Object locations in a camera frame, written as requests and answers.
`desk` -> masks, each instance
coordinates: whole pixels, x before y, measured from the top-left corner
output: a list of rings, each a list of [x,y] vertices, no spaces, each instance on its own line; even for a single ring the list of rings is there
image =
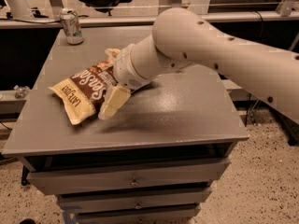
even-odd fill
[[[196,216],[234,145],[249,138],[218,74],[200,65],[158,77],[112,119],[70,124],[48,87],[150,31],[85,28],[79,46],[61,31],[2,152],[78,223]]]

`terrazzo floor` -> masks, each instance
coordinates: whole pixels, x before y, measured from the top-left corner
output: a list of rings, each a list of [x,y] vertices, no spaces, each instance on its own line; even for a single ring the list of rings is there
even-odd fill
[[[236,145],[232,164],[212,184],[197,217],[156,224],[299,223],[299,147],[288,145],[288,136],[267,109],[257,112],[257,121],[258,126],[248,124],[250,139]],[[3,145],[5,137],[0,137]],[[36,224],[64,223],[54,197],[21,185],[21,169],[19,162],[0,166],[0,223],[19,224],[27,217]]]

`gray drawer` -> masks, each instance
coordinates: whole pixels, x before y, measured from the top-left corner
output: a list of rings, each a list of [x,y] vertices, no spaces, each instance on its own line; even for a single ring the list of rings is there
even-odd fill
[[[211,193],[211,188],[201,188],[199,184],[175,185],[137,189],[137,191],[102,191],[84,196],[58,196],[59,206],[70,213],[91,213],[123,209],[141,209],[154,206],[203,203]]]
[[[75,217],[79,224],[141,224],[145,221],[157,219],[166,220],[178,217],[195,217],[199,210],[198,205],[179,205],[138,211],[76,214]]]
[[[57,195],[217,180],[229,163],[227,158],[167,161],[30,173],[27,179],[44,194]]]

